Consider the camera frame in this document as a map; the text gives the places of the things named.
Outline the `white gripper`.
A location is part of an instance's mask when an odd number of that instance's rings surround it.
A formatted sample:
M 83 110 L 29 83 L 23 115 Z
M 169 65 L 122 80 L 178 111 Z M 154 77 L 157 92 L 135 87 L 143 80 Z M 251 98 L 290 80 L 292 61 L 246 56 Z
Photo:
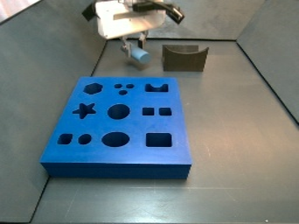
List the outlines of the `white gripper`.
M 122 51 L 131 55 L 131 42 L 127 35 L 141 33 L 138 47 L 145 49 L 149 30 L 158 28 L 165 23 L 166 12 L 150 10 L 135 12 L 133 4 L 138 0 L 109 0 L 95 4 L 98 16 L 98 33 L 106 39 L 121 38 Z

